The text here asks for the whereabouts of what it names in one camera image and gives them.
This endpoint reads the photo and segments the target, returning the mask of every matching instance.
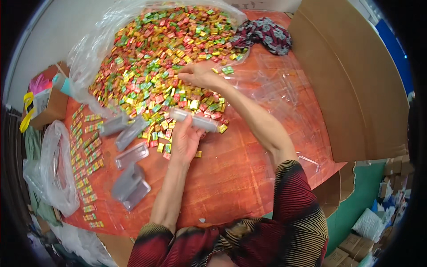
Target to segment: patterned cloth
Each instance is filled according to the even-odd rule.
[[[322,265],[328,246],[325,215],[294,160],[277,168],[272,220],[248,217],[177,237],[164,226],[144,225],[128,266],[202,266],[224,252],[239,267]]]
[[[251,47],[255,43],[262,43],[271,54],[279,56],[287,55],[292,47],[289,32],[266,17],[243,22],[237,28],[236,35],[230,42],[237,48]]]

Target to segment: table surface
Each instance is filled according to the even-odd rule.
[[[290,24],[290,18],[282,12],[244,12],[250,20],[269,17],[285,28]],[[268,65],[268,69],[258,64],[260,59]],[[284,57],[272,56],[261,44],[256,44],[245,62],[235,66],[235,70],[236,80],[231,82],[237,85],[237,89],[249,97],[255,96],[256,101],[286,128],[298,155],[317,163],[300,160],[311,188],[317,187],[344,166],[345,163],[332,160],[322,112],[313,89],[292,52]],[[270,90],[269,86],[260,87],[266,80],[277,84],[282,75],[289,82],[288,91]],[[295,105],[286,101],[290,98],[289,95],[295,100]],[[69,99],[64,119],[68,129],[72,123],[71,116],[79,106],[72,98]],[[91,114],[87,106],[83,113]],[[225,116],[230,120],[227,131],[222,135],[208,133],[199,145],[202,158],[195,158],[191,163],[177,222],[178,229],[193,225],[221,224],[245,216],[262,216],[272,211],[275,174],[268,157],[232,107],[226,108]],[[83,131],[89,124],[83,124]],[[90,135],[83,134],[83,140]],[[169,161],[163,158],[162,153],[156,152],[156,148],[149,148],[149,156],[138,164],[144,169],[146,181],[152,189],[128,212],[110,193],[122,172],[114,162],[120,154],[114,145],[117,135],[101,138],[105,167],[89,176],[89,184],[98,197],[94,202],[97,207],[94,213],[105,227],[90,228],[89,223],[83,219],[81,200],[80,208],[72,216],[64,218],[64,222],[95,232],[136,237],[141,226],[149,221],[152,205],[161,188]],[[128,148],[140,142],[141,139],[135,139]],[[200,223],[201,218],[206,220],[205,223]]]

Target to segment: hand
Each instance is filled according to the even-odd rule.
[[[179,71],[178,78],[197,87],[221,93],[218,90],[225,87],[224,84],[227,84],[227,81],[214,73],[211,70],[212,67],[213,65],[210,65],[209,62],[187,64]]]
[[[192,127],[193,117],[188,115],[183,122],[177,122],[172,132],[171,161],[190,165],[199,146],[204,130]]]

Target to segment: striped shirt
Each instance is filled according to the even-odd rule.
[[[322,265],[328,245],[325,215],[301,165],[276,171],[272,219],[247,217],[209,228],[190,227],[178,237],[164,226],[144,225],[128,266],[202,266],[223,252],[239,267]]]

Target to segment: green cloth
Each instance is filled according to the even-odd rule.
[[[41,157],[42,146],[41,132],[36,131],[31,126],[28,126],[28,129],[24,132],[24,141],[27,159],[39,160]],[[30,188],[28,191],[34,214],[36,216],[40,216],[43,220],[49,222],[53,226],[62,226],[62,223],[56,219],[53,207],[41,200],[41,198]]]

